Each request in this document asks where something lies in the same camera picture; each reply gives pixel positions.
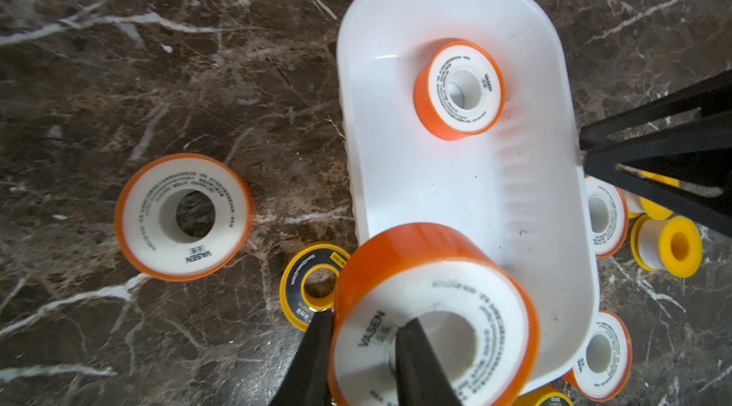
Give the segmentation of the yellow black flat roll upper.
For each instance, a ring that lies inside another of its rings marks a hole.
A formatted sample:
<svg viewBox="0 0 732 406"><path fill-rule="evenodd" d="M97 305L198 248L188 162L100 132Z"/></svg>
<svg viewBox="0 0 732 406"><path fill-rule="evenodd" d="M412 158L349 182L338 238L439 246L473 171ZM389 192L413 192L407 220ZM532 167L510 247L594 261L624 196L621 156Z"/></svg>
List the yellow black flat roll upper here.
<svg viewBox="0 0 732 406"><path fill-rule="evenodd" d="M306 331L317 312L333 307L335 291L314 297L305 290L308 277L319 270L340 276L351 255L328 243L310 245L297 253L287 265L279 286L279 302L284 316L300 331Z"/></svg>

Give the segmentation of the orange tape roll mid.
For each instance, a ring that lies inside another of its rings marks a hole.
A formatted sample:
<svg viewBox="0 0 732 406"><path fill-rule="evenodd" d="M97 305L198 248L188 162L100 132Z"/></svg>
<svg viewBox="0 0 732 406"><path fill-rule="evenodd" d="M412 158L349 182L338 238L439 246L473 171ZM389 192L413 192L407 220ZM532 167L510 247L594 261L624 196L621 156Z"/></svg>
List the orange tape roll mid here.
<svg viewBox="0 0 732 406"><path fill-rule="evenodd" d="M628 209L623 192L596 177L585 177L593 252L597 257L615 255L627 236Z"/></svg>
<svg viewBox="0 0 732 406"><path fill-rule="evenodd" d="M116 238L139 272L167 281L213 274L253 229L248 186L202 154L172 154L139 170L116 203Z"/></svg>

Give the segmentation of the yellow tape roll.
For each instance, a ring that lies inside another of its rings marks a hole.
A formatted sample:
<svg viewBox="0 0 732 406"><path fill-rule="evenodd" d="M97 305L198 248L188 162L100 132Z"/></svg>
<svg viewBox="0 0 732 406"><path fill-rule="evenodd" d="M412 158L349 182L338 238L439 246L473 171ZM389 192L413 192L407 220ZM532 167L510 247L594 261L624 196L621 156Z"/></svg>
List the yellow tape roll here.
<svg viewBox="0 0 732 406"><path fill-rule="evenodd" d="M646 171L640 171L643 177L650 178L652 180L659 181L671 187L679 188L680 181L671 177L664 177L663 175L656 175L655 173L649 173ZM654 220L665 220L671 217L673 212L660 204L653 202L647 198L637 196L626 190L621 190L623 194L629 218L637 218L641 215L648 215Z"/></svg>
<svg viewBox="0 0 732 406"><path fill-rule="evenodd" d="M690 278L703 261L703 242L696 224L686 217L654 220L642 215L633 226L631 252L646 271L663 270Z"/></svg>

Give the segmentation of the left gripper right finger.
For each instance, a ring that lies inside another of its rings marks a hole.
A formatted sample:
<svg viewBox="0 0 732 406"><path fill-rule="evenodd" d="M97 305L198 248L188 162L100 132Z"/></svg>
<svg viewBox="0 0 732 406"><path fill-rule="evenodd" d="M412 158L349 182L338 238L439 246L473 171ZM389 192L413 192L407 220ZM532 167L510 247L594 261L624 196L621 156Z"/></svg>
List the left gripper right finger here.
<svg viewBox="0 0 732 406"><path fill-rule="evenodd" d="M417 318L396 333L398 405L455 405L455 394Z"/></svg>

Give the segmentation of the yellow black flat roll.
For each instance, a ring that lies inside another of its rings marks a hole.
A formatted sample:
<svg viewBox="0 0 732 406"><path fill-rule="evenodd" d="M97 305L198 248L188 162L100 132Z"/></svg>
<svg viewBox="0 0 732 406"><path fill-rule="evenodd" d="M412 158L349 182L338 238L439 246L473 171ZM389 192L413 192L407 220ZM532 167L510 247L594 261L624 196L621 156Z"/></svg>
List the yellow black flat roll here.
<svg viewBox="0 0 732 406"><path fill-rule="evenodd" d="M284 316L300 331L306 331L317 312L333 307L335 291L314 297L305 290L308 277L319 270L340 276L351 255L328 243L310 245L297 253L287 265L279 286L279 302Z"/></svg>
<svg viewBox="0 0 732 406"><path fill-rule="evenodd" d="M566 394L551 384L547 384L525 395L519 396L513 406L573 406Z"/></svg>

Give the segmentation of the yellow black flat roll lower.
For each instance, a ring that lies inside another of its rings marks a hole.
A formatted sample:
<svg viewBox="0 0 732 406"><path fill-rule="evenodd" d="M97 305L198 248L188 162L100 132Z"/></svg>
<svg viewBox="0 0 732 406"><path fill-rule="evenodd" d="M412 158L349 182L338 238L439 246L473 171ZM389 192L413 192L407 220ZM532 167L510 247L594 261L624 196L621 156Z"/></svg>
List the yellow black flat roll lower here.
<svg viewBox="0 0 732 406"><path fill-rule="evenodd" d="M519 396L513 406L573 406L566 394L551 384L547 384L525 395Z"/></svg>

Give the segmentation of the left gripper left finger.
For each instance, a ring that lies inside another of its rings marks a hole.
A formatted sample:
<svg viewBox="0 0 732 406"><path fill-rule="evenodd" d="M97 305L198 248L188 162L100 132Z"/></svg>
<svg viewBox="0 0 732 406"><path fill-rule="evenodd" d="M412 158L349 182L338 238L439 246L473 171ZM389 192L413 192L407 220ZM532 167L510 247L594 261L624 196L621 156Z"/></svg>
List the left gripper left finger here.
<svg viewBox="0 0 732 406"><path fill-rule="evenodd" d="M270 405L331 405L328 388L332 309L316 312Z"/></svg>

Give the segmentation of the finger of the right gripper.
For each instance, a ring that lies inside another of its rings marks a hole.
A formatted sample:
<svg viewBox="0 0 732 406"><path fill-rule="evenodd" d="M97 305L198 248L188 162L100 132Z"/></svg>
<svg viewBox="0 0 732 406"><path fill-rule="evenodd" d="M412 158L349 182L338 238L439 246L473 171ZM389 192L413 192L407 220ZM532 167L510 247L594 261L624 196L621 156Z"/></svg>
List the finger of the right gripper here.
<svg viewBox="0 0 732 406"><path fill-rule="evenodd" d="M677 114L698 110L701 118L731 110L731 70L727 70L675 91L640 107L615 114L581 128L583 151L610 143L613 133Z"/></svg>
<svg viewBox="0 0 732 406"><path fill-rule="evenodd" d="M583 127L585 173L731 236L731 115L609 139L636 124L617 116Z"/></svg>

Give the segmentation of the orange tape roll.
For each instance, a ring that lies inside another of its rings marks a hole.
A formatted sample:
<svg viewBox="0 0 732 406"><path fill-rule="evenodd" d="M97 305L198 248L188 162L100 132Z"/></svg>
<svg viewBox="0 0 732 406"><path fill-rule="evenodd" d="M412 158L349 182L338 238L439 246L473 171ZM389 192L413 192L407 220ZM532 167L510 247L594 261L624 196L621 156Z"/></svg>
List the orange tape roll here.
<svg viewBox="0 0 732 406"><path fill-rule="evenodd" d="M506 91L499 65L475 43L441 48L419 73L413 90L421 124L439 139L481 135L501 117Z"/></svg>
<svg viewBox="0 0 732 406"><path fill-rule="evenodd" d="M509 405L530 379L541 325L522 284L459 231L391 228L347 260L334 291L328 383L339 405L398 401L396 338L423 327L465 405Z"/></svg>
<svg viewBox="0 0 732 406"><path fill-rule="evenodd" d="M625 387L633 361L632 340L623 321L600 311L591 327L589 343L562 378L589 400L606 402Z"/></svg>

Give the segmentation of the yellow tape roll upper right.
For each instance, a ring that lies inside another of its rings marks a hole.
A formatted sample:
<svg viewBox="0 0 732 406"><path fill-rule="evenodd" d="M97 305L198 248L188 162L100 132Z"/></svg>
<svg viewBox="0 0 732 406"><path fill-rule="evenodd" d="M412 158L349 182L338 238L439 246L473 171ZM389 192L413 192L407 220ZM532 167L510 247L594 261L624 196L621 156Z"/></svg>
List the yellow tape roll upper right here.
<svg viewBox="0 0 732 406"><path fill-rule="evenodd" d="M671 187L679 188L680 181L671 177L664 177L663 175L656 175L655 173L649 173L646 171L640 171L643 177L650 178L652 180L659 181ZM637 218L641 215L648 215L654 220L665 220L671 217L673 212L660 204L653 202L647 198L637 196L626 190L621 190L623 194L629 218Z"/></svg>

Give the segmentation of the white plastic storage box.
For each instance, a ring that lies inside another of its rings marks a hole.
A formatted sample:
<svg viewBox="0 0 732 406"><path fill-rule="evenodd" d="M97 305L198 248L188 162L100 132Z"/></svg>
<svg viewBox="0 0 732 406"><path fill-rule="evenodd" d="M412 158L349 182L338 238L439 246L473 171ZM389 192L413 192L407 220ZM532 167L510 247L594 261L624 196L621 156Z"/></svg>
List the white plastic storage box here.
<svg viewBox="0 0 732 406"><path fill-rule="evenodd" d="M419 73L454 40L486 50L505 87L487 132L458 141L419 121ZM534 0L354 0L337 73L356 238L433 222L514 276L541 328L535 390L583 354L598 312L585 177L562 43Z"/></svg>

